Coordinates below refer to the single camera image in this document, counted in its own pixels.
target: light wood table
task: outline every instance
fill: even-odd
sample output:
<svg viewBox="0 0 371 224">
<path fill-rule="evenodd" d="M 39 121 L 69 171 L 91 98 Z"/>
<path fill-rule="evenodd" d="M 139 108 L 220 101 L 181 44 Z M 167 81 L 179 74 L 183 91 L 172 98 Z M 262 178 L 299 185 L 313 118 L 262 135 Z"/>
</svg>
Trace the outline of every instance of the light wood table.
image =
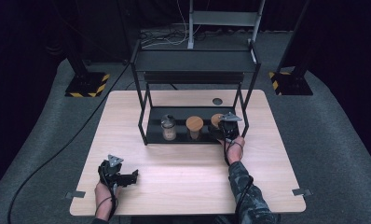
<svg viewBox="0 0 371 224">
<path fill-rule="evenodd" d="M 235 91 L 151 91 L 154 105 L 232 105 Z M 116 215 L 202 215 L 233 214 L 235 200 L 228 181 L 223 149 L 217 144 L 144 145 L 137 123 L 141 107 L 136 91 L 113 91 L 93 139 L 77 190 L 84 198 L 74 198 L 70 213 L 93 216 L 94 188 L 98 166 L 107 155 L 124 159 L 121 173 L 139 170 L 136 185 L 122 189 Z M 242 118 L 240 106 L 236 113 Z M 242 162 L 261 188 L 274 213 L 295 213 L 306 209 L 302 196 L 294 196 L 298 183 L 267 98 L 253 91 L 247 108 L 250 128 Z M 148 110 L 144 116 L 144 129 Z M 244 123 L 239 122 L 240 132 Z"/>
</svg>

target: hand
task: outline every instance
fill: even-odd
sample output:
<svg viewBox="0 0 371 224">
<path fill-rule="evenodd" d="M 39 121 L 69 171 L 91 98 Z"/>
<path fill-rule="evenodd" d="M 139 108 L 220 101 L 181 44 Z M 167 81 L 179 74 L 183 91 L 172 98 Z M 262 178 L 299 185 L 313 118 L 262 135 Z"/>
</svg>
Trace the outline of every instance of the hand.
<svg viewBox="0 0 371 224">
<path fill-rule="evenodd" d="M 218 141 L 221 143 L 221 145 L 224 145 L 223 140 L 218 140 Z M 238 136 L 237 138 L 235 138 L 234 141 L 240 145 L 234 144 L 230 147 L 229 143 L 226 142 L 227 158 L 228 158 L 229 165 L 235 161 L 240 161 L 241 157 L 243 156 L 242 148 L 244 147 L 244 144 L 245 144 L 243 137 Z"/>
<path fill-rule="evenodd" d="M 118 198 L 120 190 L 121 187 L 118 187 L 115 192 L 116 198 Z M 101 181 L 98 182 L 95 188 L 95 202 L 98 209 L 96 211 L 95 217 L 101 220 L 108 221 L 112 208 L 111 194 L 108 187 L 101 183 Z"/>
</svg>

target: sleeve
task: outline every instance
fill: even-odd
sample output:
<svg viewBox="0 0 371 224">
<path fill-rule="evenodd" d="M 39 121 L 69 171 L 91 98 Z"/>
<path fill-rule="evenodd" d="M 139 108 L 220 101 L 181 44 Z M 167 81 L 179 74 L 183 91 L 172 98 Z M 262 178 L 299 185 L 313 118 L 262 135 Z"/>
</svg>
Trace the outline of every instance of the sleeve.
<svg viewBox="0 0 371 224">
<path fill-rule="evenodd" d="M 97 217 L 93 219 L 92 224 L 108 224 L 108 221 L 98 219 Z"/>
<path fill-rule="evenodd" d="M 249 172 L 240 161 L 233 162 L 229 166 L 229 182 L 236 203 L 239 202 L 243 190 L 249 182 Z M 273 215 L 267 203 L 262 197 L 261 190 L 252 185 L 246 193 L 240 205 L 240 223 L 276 223 L 276 216 Z"/>
</svg>

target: yellow and black hazard tape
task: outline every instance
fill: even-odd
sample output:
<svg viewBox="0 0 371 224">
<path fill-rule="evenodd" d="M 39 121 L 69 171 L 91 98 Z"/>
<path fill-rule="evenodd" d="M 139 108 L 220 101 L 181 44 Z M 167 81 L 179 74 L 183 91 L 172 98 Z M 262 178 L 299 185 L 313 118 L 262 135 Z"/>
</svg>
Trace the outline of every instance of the yellow and black hazard tape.
<svg viewBox="0 0 371 224">
<path fill-rule="evenodd" d="M 269 72 L 269 77 L 270 77 L 270 81 L 272 81 L 273 90 L 276 92 L 277 95 L 282 95 L 281 86 L 277 79 L 278 74 L 280 75 L 291 75 L 291 74 L 287 72 L 284 72 L 284 73 Z"/>
<path fill-rule="evenodd" d="M 102 78 L 102 82 L 97 88 L 96 91 L 72 91 L 72 92 L 67 92 L 65 96 L 71 96 L 71 97 L 97 97 L 100 96 L 104 90 L 104 87 L 106 86 L 107 79 L 109 79 L 110 75 L 106 74 Z"/>
</svg>

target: cork lid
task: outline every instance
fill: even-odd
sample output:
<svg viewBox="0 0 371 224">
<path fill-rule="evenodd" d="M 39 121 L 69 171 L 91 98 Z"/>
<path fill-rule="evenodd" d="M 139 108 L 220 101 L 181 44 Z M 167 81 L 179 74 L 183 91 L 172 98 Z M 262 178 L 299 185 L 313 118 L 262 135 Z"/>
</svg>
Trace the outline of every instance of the cork lid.
<svg viewBox="0 0 371 224">
<path fill-rule="evenodd" d="M 220 122 L 220 117 L 223 116 L 223 114 L 215 114 L 211 118 L 212 125 L 214 127 L 218 128 L 218 123 Z"/>
<path fill-rule="evenodd" d="M 203 119 L 191 116 L 186 120 L 185 125 L 191 132 L 197 132 L 203 127 Z"/>
</svg>

